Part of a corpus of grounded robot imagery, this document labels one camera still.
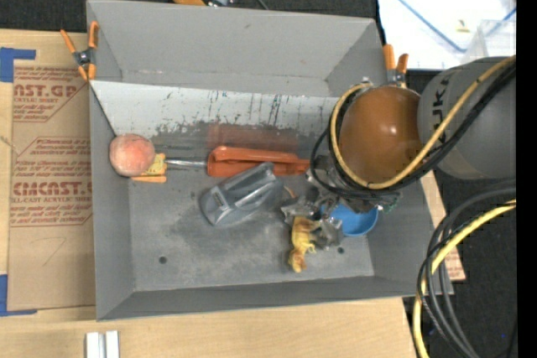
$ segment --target metal bracket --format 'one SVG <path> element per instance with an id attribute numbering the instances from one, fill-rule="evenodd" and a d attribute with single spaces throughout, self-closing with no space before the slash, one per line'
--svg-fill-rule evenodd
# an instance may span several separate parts
<path id="1" fill-rule="evenodd" d="M 86 333 L 85 358 L 119 358 L 119 333 Z"/>

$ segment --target orange handle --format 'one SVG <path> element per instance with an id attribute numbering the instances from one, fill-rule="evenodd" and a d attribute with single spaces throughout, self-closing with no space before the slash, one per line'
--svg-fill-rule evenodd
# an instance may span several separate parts
<path id="1" fill-rule="evenodd" d="M 293 153 L 220 146 L 209 154 L 207 174 L 228 178 L 266 162 L 274 163 L 276 176 L 303 174 L 310 167 L 310 160 L 298 158 Z"/>

